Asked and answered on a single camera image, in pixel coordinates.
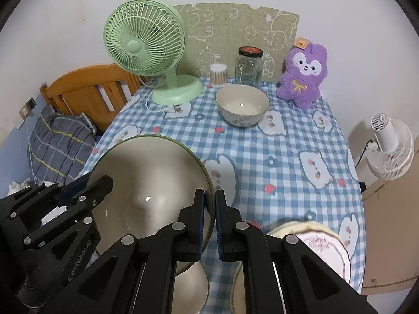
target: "black cord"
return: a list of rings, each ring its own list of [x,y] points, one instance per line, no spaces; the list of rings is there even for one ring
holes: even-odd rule
[[[364,156],[364,153],[365,153],[365,151],[366,151],[366,149],[367,149],[367,147],[368,147],[368,144],[369,143],[373,143],[374,141],[372,140],[372,139],[370,139],[368,142],[367,142],[367,144],[365,145],[365,147],[364,147],[364,151],[362,151],[362,153],[361,153],[361,156],[360,156],[360,159],[359,159],[359,161],[357,162],[357,165],[355,165],[355,168],[357,168],[358,167],[358,165],[360,164],[360,162],[361,162],[361,159],[362,159],[362,156]]]

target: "headboard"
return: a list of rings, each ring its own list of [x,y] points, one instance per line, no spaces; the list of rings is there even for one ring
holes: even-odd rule
[[[126,104],[121,81],[128,85],[131,95],[142,85],[139,78],[116,64],[90,66],[63,75],[51,86],[40,91],[46,102],[66,115],[87,114],[102,130],[106,130]],[[102,86],[115,111],[106,105],[99,87]]]

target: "blue wall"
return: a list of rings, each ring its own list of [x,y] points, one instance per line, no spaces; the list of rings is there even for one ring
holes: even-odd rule
[[[31,136],[41,111],[47,105],[41,95],[35,102],[36,106],[31,115],[20,129],[14,128],[10,132],[0,149],[0,198],[7,195],[11,182],[22,183],[27,178],[34,180],[28,160],[28,131]]]

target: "white cable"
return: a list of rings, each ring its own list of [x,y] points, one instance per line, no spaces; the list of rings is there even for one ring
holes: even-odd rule
[[[164,75],[162,75],[162,76],[158,79],[158,81],[156,82],[156,84],[155,84],[154,86],[149,86],[149,85],[147,85],[144,81],[142,81],[142,80],[141,80],[140,76],[138,76],[139,80],[141,81],[141,83],[142,83],[144,86],[147,86],[147,87],[149,87],[149,88],[151,88],[151,89],[152,89],[152,91],[148,94],[147,100],[145,101],[145,107],[147,108],[147,110],[148,110],[148,111],[150,111],[150,112],[152,112],[152,113],[164,112],[164,111],[167,111],[167,110],[169,109],[169,106],[166,106],[165,108],[161,108],[160,110],[150,110],[150,109],[148,108],[148,100],[150,99],[151,95],[152,95],[152,94],[153,94],[153,92],[154,92],[154,89],[156,88],[156,86],[158,85],[158,83],[160,82],[160,80],[161,80],[163,77],[164,77]]]
[[[36,178],[35,178],[35,174],[34,174],[34,166],[32,164],[32,147],[31,147],[31,140],[29,139],[29,128],[28,128],[28,117],[27,116],[25,116],[24,122],[26,122],[26,133],[28,134],[29,160],[31,161],[32,177],[34,178],[34,182],[36,183]]]

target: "orange tag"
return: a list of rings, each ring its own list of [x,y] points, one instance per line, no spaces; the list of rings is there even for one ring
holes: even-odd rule
[[[301,49],[306,49],[309,45],[310,40],[304,39],[303,37],[299,37],[294,41],[294,46],[297,46]]]

